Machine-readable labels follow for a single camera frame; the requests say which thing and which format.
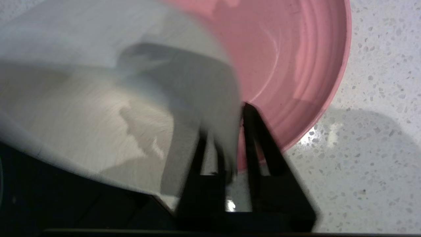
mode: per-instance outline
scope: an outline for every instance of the speckled white countertop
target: speckled white countertop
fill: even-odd
[[[0,24],[42,0],[0,0]],[[318,232],[421,233],[421,0],[352,0],[352,45],[325,115],[286,156]],[[231,190],[247,209],[244,174]]]

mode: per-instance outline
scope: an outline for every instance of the blurred white object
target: blurred white object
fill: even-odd
[[[177,195],[202,126],[236,169],[228,60],[158,1],[45,1],[0,28],[0,72],[0,139],[46,162]]]

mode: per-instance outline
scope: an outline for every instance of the terrazzo countertop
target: terrazzo countertop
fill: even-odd
[[[0,24],[42,0],[0,0]],[[335,99],[287,153],[320,213],[317,232],[421,233],[421,0],[352,0]],[[245,174],[229,194],[246,210]]]

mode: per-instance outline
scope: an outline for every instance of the pink bowl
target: pink bowl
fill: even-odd
[[[244,101],[260,108],[283,151],[318,121],[345,72],[348,0],[168,0],[226,49]],[[238,169],[245,169],[240,137]]]

